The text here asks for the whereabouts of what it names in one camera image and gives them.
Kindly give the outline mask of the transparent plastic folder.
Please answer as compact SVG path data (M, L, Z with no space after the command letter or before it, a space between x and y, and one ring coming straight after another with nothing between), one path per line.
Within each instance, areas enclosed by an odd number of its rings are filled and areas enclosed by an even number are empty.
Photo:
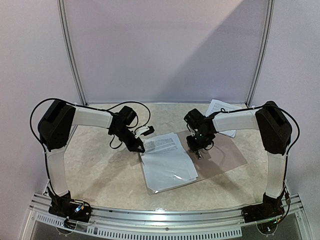
M217 134L213 141L214 146L210 150L202 149L203 159L198 159L187 144L186 137L190 133L185 130L175 134L178 135L182 147L191 158L198 173L198 178L193 183L212 178L247 163L243 154L228 136Z

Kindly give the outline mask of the printed paper sheet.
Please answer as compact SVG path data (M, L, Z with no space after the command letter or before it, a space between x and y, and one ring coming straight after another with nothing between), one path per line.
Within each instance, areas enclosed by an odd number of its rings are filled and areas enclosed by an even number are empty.
M191 184L199 177L176 133L147 138L140 155L146 187L158 194Z

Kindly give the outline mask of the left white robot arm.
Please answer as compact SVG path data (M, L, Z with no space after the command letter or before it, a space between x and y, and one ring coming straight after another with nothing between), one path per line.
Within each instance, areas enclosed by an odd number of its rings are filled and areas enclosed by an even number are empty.
M63 216L74 213L74 205L63 198L69 197L65 173L65 151L73 126L98 127L117 137L130 152L144 153L140 137L129 125L136 117L135 111L124 106L119 112L80 106L62 99L52 98L51 105L38 123L39 141L44 147L46 170L49 179L48 194L55 202L55 209Z

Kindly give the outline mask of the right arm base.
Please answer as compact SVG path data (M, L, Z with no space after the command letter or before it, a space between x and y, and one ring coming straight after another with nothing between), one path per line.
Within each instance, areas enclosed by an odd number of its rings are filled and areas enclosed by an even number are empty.
M272 219L281 216L283 219L287 214L282 204L282 198L290 200L289 194L284 190L276 198L268 196L266 193L262 196L262 203L245 206L241 209L241 215L245 223L251 223L266 219Z

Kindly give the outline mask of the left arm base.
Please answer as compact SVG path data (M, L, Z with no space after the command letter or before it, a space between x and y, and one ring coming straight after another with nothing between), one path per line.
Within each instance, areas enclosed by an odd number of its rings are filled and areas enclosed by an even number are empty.
M71 198L70 192L58 196L48 189L48 195L51 198L49 214L84 223L90 221L92 207L88 202Z

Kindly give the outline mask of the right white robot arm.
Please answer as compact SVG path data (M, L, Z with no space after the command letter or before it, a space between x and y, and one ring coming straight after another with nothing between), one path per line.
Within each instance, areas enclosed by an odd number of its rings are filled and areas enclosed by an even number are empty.
M286 157L291 143L292 126L274 101L258 107L226 110L209 116L198 109L190 110L184 121L190 131L186 137L189 149L197 153L214 144L216 134L231 130L257 130L268 157L268 175L265 195L278 198L284 191Z

